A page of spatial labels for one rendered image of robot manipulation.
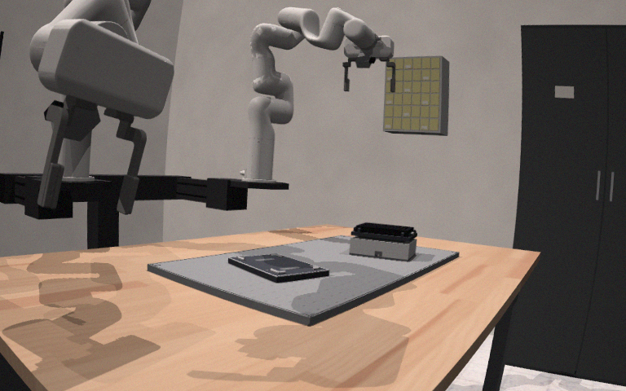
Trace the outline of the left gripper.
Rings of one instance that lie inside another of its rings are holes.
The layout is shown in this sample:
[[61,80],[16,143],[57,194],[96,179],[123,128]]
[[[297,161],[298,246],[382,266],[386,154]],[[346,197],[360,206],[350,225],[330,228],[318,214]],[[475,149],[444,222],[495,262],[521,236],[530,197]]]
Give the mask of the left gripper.
[[[389,36],[381,37],[380,41],[373,47],[372,57],[376,57],[381,62],[386,62],[386,67],[392,67],[392,79],[390,79],[390,92],[395,92],[395,63],[390,62],[390,59],[394,56],[394,41]],[[343,62],[345,68],[344,76],[344,91],[349,91],[350,79],[348,79],[348,67],[351,66],[351,62],[355,62],[359,55],[360,48],[357,47],[349,39],[345,39],[344,42],[344,55],[348,57],[348,62]],[[390,58],[389,58],[390,57]]]

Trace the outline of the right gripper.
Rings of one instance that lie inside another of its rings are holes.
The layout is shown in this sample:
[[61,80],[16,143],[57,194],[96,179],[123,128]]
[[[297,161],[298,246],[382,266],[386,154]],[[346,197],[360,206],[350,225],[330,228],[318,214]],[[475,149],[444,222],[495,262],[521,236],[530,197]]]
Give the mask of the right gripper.
[[[161,114],[174,77],[174,65],[130,40],[112,21],[61,20],[52,28],[38,69],[48,90],[66,95],[64,107],[50,105],[46,120],[54,123],[37,204],[56,209],[64,166],[58,164],[67,125],[75,108],[120,120],[117,138],[134,143],[123,178],[117,211],[131,214],[139,185],[139,166],[147,142],[143,130],[130,127],[134,116],[152,119]],[[66,109],[67,108],[67,109]]]

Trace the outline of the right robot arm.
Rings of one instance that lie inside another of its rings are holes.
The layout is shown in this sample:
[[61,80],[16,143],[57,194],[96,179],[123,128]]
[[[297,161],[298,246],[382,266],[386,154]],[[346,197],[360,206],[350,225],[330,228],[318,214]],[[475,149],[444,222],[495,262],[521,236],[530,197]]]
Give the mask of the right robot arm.
[[[29,57],[33,67],[38,72],[50,32],[61,20],[84,19],[94,24],[104,21],[116,22],[126,31],[130,41],[139,44],[135,31],[150,3],[151,0],[64,0],[64,9],[49,24],[41,27],[32,38]],[[93,182],[95,180],[95,177],[89,176],[90,145],[92,130],[100,122],[98,108],[95,112],[75,108],[72,123],[67,125],[65,130],[58,159],[58,164],[64,166],[62,181]]]

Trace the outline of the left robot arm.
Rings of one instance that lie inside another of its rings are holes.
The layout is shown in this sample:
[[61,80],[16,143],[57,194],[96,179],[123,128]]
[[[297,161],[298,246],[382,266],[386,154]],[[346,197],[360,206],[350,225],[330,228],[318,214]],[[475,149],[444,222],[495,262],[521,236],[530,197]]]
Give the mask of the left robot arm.
[[272,179],[275,131],[271,123],[288,124],[293,117],[292,79],[276,71],[269,46],[291,50],[305,38],[313,46],[335,51],[346,36],[360,48],[357,68],[370,68],[376,61],[373,47],[381,40],[362,20],[341,8],[329,11],[321,32],[319,16],[312,9],[286,7],[279,12],[278,22],[282,27],[257,25],[250,38],[253,89],[275,98],[258,96],[249,103],[247,169],[240,172],[244,182],[276,183]]

